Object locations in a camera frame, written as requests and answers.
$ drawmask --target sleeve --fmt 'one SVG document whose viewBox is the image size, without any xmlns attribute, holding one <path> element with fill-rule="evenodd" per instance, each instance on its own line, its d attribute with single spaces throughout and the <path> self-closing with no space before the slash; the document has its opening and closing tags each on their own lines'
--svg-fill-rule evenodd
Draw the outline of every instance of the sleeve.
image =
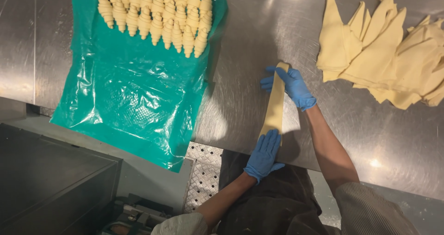
<svg viewBox="0 0 444 235">
<path fill-rule="evenodd" d="M 182 214 L 154 226 L 151 235 L 206 235 L 207 223 L 198 212 Z"/>
<path fill-rule="evenodd" d="M 400 207 L 374 189 L 349 182 L 336 189 L 342 235 L 419 235 Z"/>
</svg>

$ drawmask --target metal countertop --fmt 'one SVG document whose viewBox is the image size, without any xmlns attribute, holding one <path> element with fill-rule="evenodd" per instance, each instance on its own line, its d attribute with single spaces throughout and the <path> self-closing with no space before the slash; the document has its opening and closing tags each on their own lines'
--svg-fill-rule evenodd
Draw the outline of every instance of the metal countertop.
<svg viewBox="0 0 444 235">
<path fill-rule="evenodd" d="M 348 22 L 360 0 L 336 0 Z M 363 0 L 371 12 L 378 0 Z M 404 28 L 425 15 L 444 17 L 444 0 L 395 0 Z M 403 111 L 379 104 L 344 80 L 322 83 L 315 66 L 325 0 L 228 0 L 229 15 L 213 84 L 199 109 L 193 140 L 250 153 L 268 98 L 259 80 L 285 61 L 308 88 L 362 181 L 444 200 L 444 104 Z M 0 96 L 55 108 L 71 66 L 71 0 L 0 0 Z M 319 170 L 308 126 L 286 97 L 278 161 Z"/>
</svg>

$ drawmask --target green plastic sheet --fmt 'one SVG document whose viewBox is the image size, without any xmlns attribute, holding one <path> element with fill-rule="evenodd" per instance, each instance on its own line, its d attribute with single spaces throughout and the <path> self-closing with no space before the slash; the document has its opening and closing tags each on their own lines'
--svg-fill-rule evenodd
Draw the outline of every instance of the green plastic sheet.
<svg viewBox="0 0 444 235">
<path fill-rule="evenodd" d="M 151 35 L 109 29 L 97 0 L 72 0 L 72 67 L 50 122 L 178 172 L 207 86 L 211 46 L 222 36 L 226 0 L 213 0 L 209 45 L 186 58 Z"/>
</svg>

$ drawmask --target blue glove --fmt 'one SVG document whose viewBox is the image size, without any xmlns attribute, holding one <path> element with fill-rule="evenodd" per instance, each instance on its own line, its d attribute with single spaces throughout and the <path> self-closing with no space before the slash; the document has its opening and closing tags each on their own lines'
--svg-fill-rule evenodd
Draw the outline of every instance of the blue glove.
<svg viewBox="0 0 444 235">
<path fill-rule="evenodd" d="M 314 98 L 310 91 L 308 91 L 307 85 L 305 84 L 299 70 L 289 68 L 288 73 L 285 73 L 285 70 L 282 68 L 276 68 L 276 66 L 268 66 L 265 70 L 273 73 L 276 71 L 282 81 L 284 81 L 285 91 L 296 104 L 296 107 L 300 107 L 301 110 L 304 111 L 316 104 L 316 98 Z M 271 92 L 273 80 L 274 76 L 262 79 L 262 88 L 266 89 L 267 92 Z"/>
<path fill-rule="evenodd" d="M 280 143 L 281 135 L 278 134 L 277 129 L 270 130 L 266 136 L 261 135 L 259 137 L 256 148 L 248 160 L 247 167 L 244 168 L 244 171 L 248 175 L 258 179 L 257 184 L 272 171 L 285 166 L 283 163 L 274 163 L 274 158 L 276 157 Z"/>
</svg>

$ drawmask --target black apron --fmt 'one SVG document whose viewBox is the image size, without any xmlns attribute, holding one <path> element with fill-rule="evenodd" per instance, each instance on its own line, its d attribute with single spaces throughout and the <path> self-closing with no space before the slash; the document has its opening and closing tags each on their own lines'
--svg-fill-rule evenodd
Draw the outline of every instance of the black apron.
<svg viewBox="0 0 444 235">
<path fill-rule="evenodd" d="M 242 174 L 249 155 L 224 150 L 219 190 Z M 245 192 L 225 213 L 217 234 L 328 235 L 307 169 L 285 165 Z"/>
</svg>

